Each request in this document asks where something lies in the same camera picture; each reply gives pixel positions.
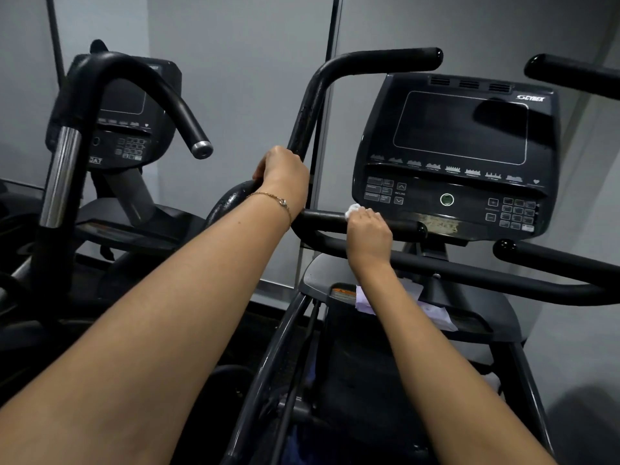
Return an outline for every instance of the hand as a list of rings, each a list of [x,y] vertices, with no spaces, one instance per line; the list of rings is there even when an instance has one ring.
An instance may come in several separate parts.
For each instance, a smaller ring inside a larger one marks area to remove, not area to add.
[[[392,232],[379,213],[360,207],[346,226],[346,256],[358,281],[369,270],[389,267]]]
[[[275,146],[260,161],[252,179],[263,179],[260,191],[286,200],[293,219],[306,206],[310,171],[298,155]]]

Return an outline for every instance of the white tissue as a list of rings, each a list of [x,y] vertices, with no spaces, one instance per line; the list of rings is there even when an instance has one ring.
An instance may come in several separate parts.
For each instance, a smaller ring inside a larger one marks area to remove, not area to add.
[[[448,311],[444,307],[437,307],[435,305],[430,305],[430,303],[426,302],[418,302],[418,298],[420,294],[422,294],[422,290],[424,287],[421,284],[416,284],[415,282],[410,281],[409,279],[399,279],[402,286],[405,288],[407,293],[415,300],[422,311],[426,313],[427,317],[437,326],[440,330],[444,331],[458,331],[458,328],[454,325],[452,320],[450,319],[450,315]],[[356,296],[355,296],[355,308],[363,313],[368,313],[369,315],[374,315],[372,307],[370,306],[370,302],[366,298],[364,291],[360,286],[356,288]]]
[[[351,212],[353,212],[354,210],[358,210],[360,207],[361,207],[361,205],[359,205],[359,204],[351,204],[349,206],[349,210],[347,210],[345,212],[345,219],[346,219],[347,222],[348,222],[349,216],[351,215]]]

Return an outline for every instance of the forearm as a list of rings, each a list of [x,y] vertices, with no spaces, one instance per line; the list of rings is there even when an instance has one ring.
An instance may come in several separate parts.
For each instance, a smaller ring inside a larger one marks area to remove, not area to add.
[[[554,463],[405,292],[391,267],[360,279],[442,464]]]
[[[288,224],[252,196],[159,266],[0,410],[0,462],[167,463]]]

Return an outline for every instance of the green button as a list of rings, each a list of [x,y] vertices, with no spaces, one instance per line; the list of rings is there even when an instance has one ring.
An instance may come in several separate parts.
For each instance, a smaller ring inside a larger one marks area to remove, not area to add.
[[[439,198],[439,202],[446,207],[451,206],[454,204],[454,196],[452,194],[444,194]]]

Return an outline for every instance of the gold chain bracelet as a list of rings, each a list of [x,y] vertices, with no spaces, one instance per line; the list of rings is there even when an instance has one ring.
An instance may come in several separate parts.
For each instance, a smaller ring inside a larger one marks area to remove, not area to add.
[[[263,191],[256,191],[253,192],[252,194],[250,194],[248,197],[253,196],[253,195],[257,195],[257,194],[262,194],[264,196],[269,196],[271,197],[271,199],[275,199],[278,204],[280,204],[285,210],[286,213],[288,213],[288,219],[289,219],[289,226],[291,226],[293,224],[293,215],[291,214],[291,210],[288,207],[288,204],[286,203],[285,199],[280,199],[279,197],[277,197],[277,195],[275,194],[269,194],[268,192],[263,192]]]

